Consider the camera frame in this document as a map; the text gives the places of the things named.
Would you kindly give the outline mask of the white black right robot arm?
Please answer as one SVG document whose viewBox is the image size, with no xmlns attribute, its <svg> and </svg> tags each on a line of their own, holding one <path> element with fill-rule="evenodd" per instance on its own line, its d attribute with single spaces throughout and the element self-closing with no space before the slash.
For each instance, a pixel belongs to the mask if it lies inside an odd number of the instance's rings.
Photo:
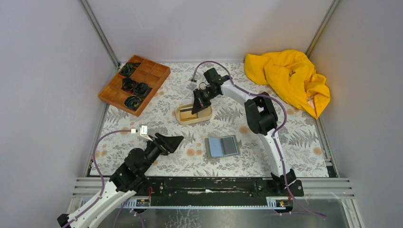
<svg viewBox="0 0 403 228">
<path fill-rule="evenodd" d="M 219 95 L 230 97 L 244 105 L 247 124 L 257 134 L 271 156 L 271 176 L 274 181 L 273 190 L 276 194 L 287 191 L 293 196 L 291 185 L 297 180 L 293 169 L 288 168 L 280 144 L 278 131 L 278 115 L 274 108 L 275 98 L 267 93 L 253 94 L 234 84 L 230 75 L 221 76 L 215 68 L 204 72 L 207 85 L 204 89 L 193 91 L 194 102 L 192 113 L 197 114 L 211 105 L 211 100 Z"/>
</svg>

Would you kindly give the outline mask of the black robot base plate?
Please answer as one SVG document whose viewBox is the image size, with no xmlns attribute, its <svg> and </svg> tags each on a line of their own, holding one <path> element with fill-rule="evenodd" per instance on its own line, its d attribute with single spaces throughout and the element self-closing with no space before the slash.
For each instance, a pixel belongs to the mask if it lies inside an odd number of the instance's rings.
<svg viewBox="0 0 403 228">
<path fill-rule="evenodd" d="M 134 190 L 150 199 L 155 207 L 266 206 L 267 197 L 304 196 L 300 180 L 292 181 L 288 188 L 282 180 L 258 177 L 149 177 L 132 181 L 114 177 L 112 182 L 118 190 Z"/>
</svg>

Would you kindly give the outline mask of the grey card holder wallet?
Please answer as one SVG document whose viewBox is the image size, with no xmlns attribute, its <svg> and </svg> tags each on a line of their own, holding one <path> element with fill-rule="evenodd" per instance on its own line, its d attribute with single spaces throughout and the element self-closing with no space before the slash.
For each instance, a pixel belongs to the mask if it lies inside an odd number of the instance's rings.
<svg viewBox="0 0 403 228">
<path fill-rule="evenodd" d="M 205 138 L 204 142 L 209 159 L 240 155 L 240 148 L 235 135 L 209 137 Z"/>
</svg>

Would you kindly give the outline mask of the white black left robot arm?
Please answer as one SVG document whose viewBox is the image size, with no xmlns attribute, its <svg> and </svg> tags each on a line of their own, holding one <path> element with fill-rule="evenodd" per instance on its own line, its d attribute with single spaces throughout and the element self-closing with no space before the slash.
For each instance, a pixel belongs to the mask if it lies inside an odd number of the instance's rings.
<svg viewBox="0 0 403 228">
<path fill-rule="evenodd" d="M 156 133 L 147 141 L 145 149 L 132 149 L 109 180 L 101 178 L 101 190 L 84 206 L 58 217 L 59 225 L 62 228 L 93 228 L 135 194 L 149 197 L 152 187 L 145 173 L 159 156 L 174 153 L 183 139 L 183 136 Z"/>
</svg>

